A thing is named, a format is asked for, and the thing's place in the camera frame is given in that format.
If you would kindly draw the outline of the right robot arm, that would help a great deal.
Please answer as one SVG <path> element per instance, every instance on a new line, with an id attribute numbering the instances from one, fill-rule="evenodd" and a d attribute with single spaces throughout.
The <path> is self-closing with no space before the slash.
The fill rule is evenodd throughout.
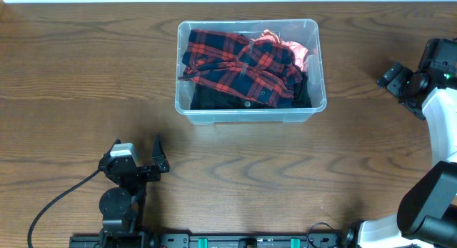
<path id="1" fill-rule="evenodd" d="M 378 81 L 428 125 L 432 167 L 395 215 L 355 223 L 339 247 L 456 246 L 456 40 L 429 39 L 416 71 L 394 64 Z"/>

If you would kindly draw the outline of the black garment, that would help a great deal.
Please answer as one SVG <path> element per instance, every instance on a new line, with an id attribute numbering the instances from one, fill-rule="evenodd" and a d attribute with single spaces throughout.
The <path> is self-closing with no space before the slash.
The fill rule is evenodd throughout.
<path id="1" fill-rule="evenodd" d="M 294 84 L 294 98 L 292 108 L 312 107 L 311 99 L 307 88 L 308 76 L 303 73 L 303 80 L 300 84 Z M 211 109 L 271 109 L 271 106 L 248 101 L 237 96 L 216 91 L 207 86 L 196 85 L 190 109 L 211 110 Z"/>

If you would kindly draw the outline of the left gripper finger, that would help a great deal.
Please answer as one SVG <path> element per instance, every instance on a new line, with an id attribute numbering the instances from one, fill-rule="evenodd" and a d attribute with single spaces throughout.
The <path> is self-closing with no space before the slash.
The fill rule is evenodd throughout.
<path id="1" fill-rule="evenodd" d="M 155 166 L 161 173 L 168 173 L 170 170 L 169 161 L 164 153 L 161 145 L 161 137 L 156 135 L 154 139 L 154 146 L 151 153 L 151 158 L 154 161 Z"/>
<path id="2" fill-rule="evenodd" d="M 111 150 L 114 148 L 115 145 L 120 144 L 120 143 L 121 143 L 121 140 L 120 139 L 116 139 L 114 141 L 114 143 L 111 145 L 111 147 L 109 148 L 109 150 L 106 153 L 104 153 L 103 157 L 110 157 L 111 156 L 110 155 Z"/>

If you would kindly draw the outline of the pink garment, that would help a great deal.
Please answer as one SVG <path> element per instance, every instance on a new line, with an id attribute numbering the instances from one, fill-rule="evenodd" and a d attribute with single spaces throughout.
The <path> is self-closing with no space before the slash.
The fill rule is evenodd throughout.
<path id="1" fill-rule="evenodd" d="M 257 41 L 272 41 L 277 44 L 282 44 L 283 46 L 288 47 L 294 54 L 294 64 L 302 71 L 308 71 L 308 49 L 301 45 L 298 42 L 294 41 L 284 41 L 279 35 L 277 35 L 274 31 L 269 29 L 263 30 L 262 34 L 259 38 L 256 39 Z"/>

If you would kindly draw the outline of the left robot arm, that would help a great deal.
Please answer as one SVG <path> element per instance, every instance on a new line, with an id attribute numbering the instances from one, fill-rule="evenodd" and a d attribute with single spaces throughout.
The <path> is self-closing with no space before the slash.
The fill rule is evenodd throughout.
<path id="1" fill-rule="evenodd" d="M 151 160 L 152 164 L 148 166 L 137 166 L 134 145 L 118 139 L 102 156 L 98 169 L 117 185 L 100 198 L 99 209 L 105 232 L 117 235 L 134 233 L 139 229 L 147 184 L 159 181 L 161 174 L 170 169 L 159 135 L 154 139 Z"/>

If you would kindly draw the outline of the red navy plaid shirt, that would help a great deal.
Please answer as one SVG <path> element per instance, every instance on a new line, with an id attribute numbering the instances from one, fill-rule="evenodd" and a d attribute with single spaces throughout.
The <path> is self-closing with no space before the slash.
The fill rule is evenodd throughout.
<path id="1" fill-rule="evenodd" d="M 273 108 L 290 108 L 303 79 L 295 55 L 270 39 L 193 30 L 182 62 L 182 81 Z"/>

